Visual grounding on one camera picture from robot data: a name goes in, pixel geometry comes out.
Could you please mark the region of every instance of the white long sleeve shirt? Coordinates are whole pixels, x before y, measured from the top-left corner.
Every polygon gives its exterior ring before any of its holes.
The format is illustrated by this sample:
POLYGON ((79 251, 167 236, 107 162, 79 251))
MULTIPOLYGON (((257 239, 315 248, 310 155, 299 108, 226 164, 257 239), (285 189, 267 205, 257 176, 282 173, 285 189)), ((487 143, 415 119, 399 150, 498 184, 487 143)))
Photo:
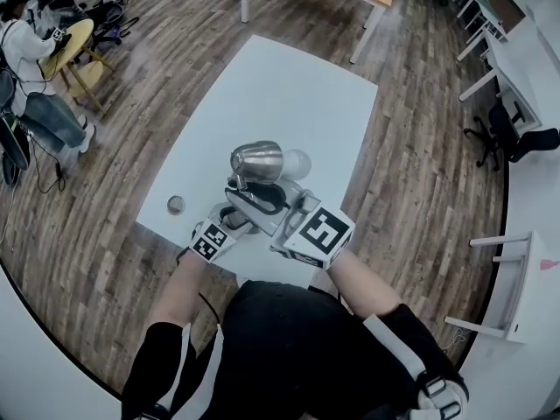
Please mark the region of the white long sleeve shirt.
POLYGON ((42 40, 23 20, 3 23, 0 39, 3 39, 2 48, 6 61, 19 78, 11 110, 14 115, 21 116, 31 92, 55 94, 53 86, 45 83, 37 61, 47 58, 53 52, 56 42, 53 38, 42 40))

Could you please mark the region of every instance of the person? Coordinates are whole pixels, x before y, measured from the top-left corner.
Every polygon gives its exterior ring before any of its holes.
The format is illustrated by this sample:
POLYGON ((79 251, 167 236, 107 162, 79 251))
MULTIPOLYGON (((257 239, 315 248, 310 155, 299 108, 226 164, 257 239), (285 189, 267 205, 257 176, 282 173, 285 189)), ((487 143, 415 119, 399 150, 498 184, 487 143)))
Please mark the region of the person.
POLYGON ((95 135, 95 126, 84 116, 78 121, 44 78, 38 61, 55 51, 56 41, 53 38, 42 40, 22 20, 26 4, 27 0, 0 3, 0 46, 17 80, 11 110, 53 151, 60 152, 66 144, 84 153, 95 135))
POLYGON ((206 265, 187 248, 164 287, 122 391, 123 420, 401 418, 419 404, 420 379, 365 327, 374 315, 423 362, 424 382, 443 378, 465 408, 463 379, 428 329, 348 249, 327 273, 353 314, 312 287, 247 281, 196 356, 189 334, 206 265))

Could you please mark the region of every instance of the white cable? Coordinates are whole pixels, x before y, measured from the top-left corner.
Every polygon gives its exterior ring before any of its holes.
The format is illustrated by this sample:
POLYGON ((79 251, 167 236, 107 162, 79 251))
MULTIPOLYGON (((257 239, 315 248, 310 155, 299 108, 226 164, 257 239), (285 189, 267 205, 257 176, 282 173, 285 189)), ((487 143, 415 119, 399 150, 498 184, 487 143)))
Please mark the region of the white cable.
POLYGON ((11 202, 10 202, 10 209, 8 210, 8 219, 6 220, 6 225, 3 228, 3 235, 2 240, 0 240, 0 244, 4 242, 4 238, 6 237, 6 230, 8 229, 8 222, 10 222, 10 213, 11 213, 11 206, 14 203, 14 193, 16 192, 16 187, 18 186, 19 181, 19 174, 17 175, 16 183, 14 184, 14 189, 11 192, 11 202))
POLYGON ((442 348, 442 350, 447 351, 449 350, 451 347, 456 346, 457 344, 460 344, 461 342, 465 342, 466 341, 466 335, 470 333, 470 330, 464 330, 463 328, 457 328, 455 330, 455 332, 453 333, 453 339, 451 340, 451 344, 445 348, 442 348))

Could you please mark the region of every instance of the pink object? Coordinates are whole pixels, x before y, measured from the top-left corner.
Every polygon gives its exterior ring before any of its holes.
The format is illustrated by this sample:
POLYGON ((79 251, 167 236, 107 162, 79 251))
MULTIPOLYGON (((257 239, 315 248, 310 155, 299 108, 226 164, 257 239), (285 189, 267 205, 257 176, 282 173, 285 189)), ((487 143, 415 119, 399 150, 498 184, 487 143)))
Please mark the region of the pink object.
POLYGON ((541 260, 541 270, 551 270, 560 262, 553 262, 552 260, 541 260))

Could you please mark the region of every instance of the black hair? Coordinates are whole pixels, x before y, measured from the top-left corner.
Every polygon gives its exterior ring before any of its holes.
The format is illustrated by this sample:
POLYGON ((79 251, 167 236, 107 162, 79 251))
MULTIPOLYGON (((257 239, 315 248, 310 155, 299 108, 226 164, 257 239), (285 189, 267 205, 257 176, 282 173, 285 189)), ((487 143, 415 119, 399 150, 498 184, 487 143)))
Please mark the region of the black hair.
POLYGON ((8 22, 14 18, 14 10, 20 4, 26 4, 29 0, 6 0, 0 3, 0 13, 2 13, 2 21, 8 22))

